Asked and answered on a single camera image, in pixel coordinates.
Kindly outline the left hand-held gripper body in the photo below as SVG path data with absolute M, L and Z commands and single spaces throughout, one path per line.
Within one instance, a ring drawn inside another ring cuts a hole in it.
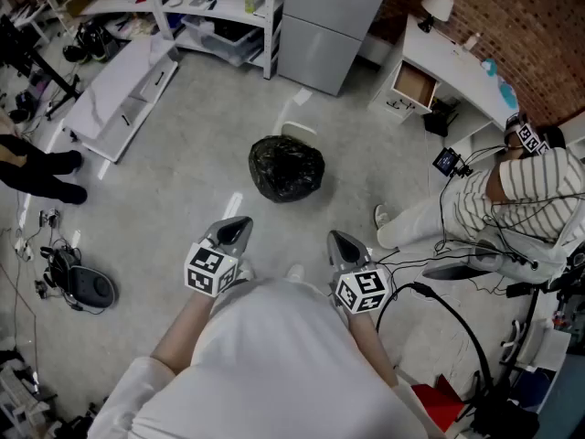
M 187 253 L 185 286 L 209 297 L 217 297 L 233 285 L 251 280 L 251 266 L 241 257 L 252 229 L 253 220 L 247 216 L 212 223 Z

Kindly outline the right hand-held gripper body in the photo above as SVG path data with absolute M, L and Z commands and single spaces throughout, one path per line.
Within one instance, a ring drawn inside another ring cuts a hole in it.
M 330 287 L 335 304 L 348 313 L 379 309 L 389 296 L 388 281 L 372 261 L 367 247 L 345 232 L 331 230 L 327 251 L 334 270 Z

